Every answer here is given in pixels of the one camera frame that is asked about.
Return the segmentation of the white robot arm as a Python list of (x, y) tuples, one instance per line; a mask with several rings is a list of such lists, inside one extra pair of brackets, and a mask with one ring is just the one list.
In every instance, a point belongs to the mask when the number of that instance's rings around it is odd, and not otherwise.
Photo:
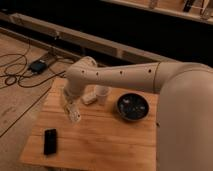
[(156, 94), (156, 171), (213, 171), (213, 68), (194, 62), (99, 67), (86, 56), (66, 79), (69, 103), (91, 84)]

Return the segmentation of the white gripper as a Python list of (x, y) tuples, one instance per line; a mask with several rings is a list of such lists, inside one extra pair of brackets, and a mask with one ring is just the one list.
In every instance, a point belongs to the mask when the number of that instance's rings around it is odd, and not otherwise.
[(63, 108), (67, 112), (77, 111), (77, 101), (81, 100), (85, 105), (92, 104), (97, 100), (93, 91), (82, 94), (69, 94), (66, 89), (63, 89)]

